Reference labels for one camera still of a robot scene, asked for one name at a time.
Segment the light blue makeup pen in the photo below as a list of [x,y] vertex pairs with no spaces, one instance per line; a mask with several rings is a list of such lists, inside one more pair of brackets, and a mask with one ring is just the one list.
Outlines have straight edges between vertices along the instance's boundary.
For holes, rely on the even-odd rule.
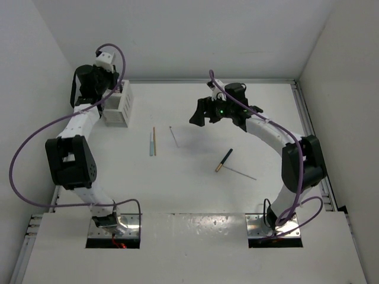
[[153,141],[153,133],[150,133],[150,141],[149,141],[149,156],[154,156],[154,141]]

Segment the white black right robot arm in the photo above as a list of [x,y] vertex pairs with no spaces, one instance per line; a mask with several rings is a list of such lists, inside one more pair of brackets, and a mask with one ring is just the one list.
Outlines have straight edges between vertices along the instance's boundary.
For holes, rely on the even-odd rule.
[[315,135],[295,134],[269,119],[258,106],[249,105],[243,83],[207,82],[212,94],[197,101],[191,124],[204,126],[205,119],[216,123],[229,118],[244,132],[252,134],[281,157],[283,187],[266,209],[263,220],[274,230],[285,224],[310,190],[326,177],[326,165],[320,142]]

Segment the thin long silver tool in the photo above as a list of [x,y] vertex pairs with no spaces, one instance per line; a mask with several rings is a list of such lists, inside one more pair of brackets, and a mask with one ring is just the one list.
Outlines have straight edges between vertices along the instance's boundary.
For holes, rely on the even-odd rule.
[[250,176],[250,175],[247,175],[247,174],[245,174],[245,173],[242,173],[242,172],[240,172],[240,171],[238,171],[238,170],[235,170],[235,169],[232,169],[232,168],[230,168],[230,167],[223,166],[223,168],[225,168],[225,169],[227,169],[227,170],[230,170],[230,171],[232,171],[232,172],[235,172],[235,173],[237,173],[237,174],[239,174],[239,175],[242,175],[242,176],[244,176],[244,177],[250,178],[250,179],[252,179],[252,180],[257,180],[255,177],[252,177],[252,176]]

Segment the white slotted organizer box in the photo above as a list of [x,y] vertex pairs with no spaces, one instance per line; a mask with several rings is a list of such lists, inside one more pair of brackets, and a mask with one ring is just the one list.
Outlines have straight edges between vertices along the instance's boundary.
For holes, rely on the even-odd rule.
[[122,80],[121,86],[103,104],[102,117],[109,126],[128,127],[134,96],[128,80]]

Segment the thin silver makeup tool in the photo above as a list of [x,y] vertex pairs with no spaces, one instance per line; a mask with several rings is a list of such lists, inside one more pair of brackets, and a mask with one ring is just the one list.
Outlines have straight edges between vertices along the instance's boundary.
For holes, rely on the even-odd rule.
[[170,130],[170,132],[171,132],[171,134],[172,134],[172,137],[173,137],[173,140],[174,140],[174,142],[175,142],[176,147],[179,148],[179,144],[178,144],[177,139],[176,139],[176,137],[175,137],[175,134],[174,134],[174,132],[173,132],[173,130],[172,130],[172,126],[169,126],[169,130]]

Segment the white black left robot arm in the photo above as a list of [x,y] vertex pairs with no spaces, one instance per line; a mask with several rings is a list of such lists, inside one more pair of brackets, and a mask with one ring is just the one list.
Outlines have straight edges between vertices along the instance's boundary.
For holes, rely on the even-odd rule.
[[120,216],[115,202],[97,181],[97,166],[87,140],[102,115],[100,100],[107,90],[116,86],[118,77],[113,64],[77,67],[70,95],[76,115],[56,138],[45,143],[54,184],[80,197],[89,208],[95,225],[106,231],[114,231],[120,226]]

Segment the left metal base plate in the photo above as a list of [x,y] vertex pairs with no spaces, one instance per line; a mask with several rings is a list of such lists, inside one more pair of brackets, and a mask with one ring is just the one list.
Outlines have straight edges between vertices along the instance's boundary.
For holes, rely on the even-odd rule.
[[140,231],[140,217],[138,214],[121,214],[116,226],[102,228],[97,227],[94,221],[90,221],[88,238],[110,239],[114,234],[116,238],[138,238]]

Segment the gold makeup pencil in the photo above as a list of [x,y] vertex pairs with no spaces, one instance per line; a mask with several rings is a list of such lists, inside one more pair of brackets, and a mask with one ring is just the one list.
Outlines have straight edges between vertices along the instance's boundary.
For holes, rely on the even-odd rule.
[[153,127],[153,154],[156,156],[156,128]]

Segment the dark green gold mascara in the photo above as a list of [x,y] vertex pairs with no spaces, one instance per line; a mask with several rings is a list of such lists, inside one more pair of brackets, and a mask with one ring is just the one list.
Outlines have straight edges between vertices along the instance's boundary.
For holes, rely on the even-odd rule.
[[229,151],[223,157],[223,159],[221,160],[221,162],[219,163],[219,165],[216,167],[215,172],[218,172],[223,167],[224,163],[229,158],[229,156],[231,155],[232,152],[233,152],[233,149],[229,149]]

